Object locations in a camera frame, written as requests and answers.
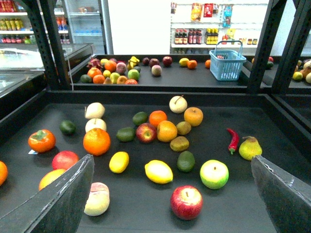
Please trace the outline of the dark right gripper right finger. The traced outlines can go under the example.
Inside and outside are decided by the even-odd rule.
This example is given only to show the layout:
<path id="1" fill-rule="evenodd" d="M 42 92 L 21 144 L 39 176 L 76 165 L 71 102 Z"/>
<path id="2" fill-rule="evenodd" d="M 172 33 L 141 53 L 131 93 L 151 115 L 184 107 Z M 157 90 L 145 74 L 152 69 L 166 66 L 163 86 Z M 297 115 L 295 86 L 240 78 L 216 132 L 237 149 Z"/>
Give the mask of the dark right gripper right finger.
<path id="1" fill-rule="evenodd" d="M 311 186 L 262 156 L 251 161 L 259 196 L 278 233 L 311 231 Z"/>

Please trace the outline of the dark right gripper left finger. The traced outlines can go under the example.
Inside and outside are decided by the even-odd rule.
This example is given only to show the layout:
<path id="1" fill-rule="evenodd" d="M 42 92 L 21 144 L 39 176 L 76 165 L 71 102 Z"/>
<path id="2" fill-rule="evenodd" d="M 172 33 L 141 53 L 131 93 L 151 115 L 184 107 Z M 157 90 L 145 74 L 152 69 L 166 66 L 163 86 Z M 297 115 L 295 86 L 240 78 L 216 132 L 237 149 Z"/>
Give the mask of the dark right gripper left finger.
<path id="1" fill-rule="evenodd" d="M 80 224 L 94 173 L 85 155 L 51 184 L 1 217 L 2 233 L 74 233 Z"/>

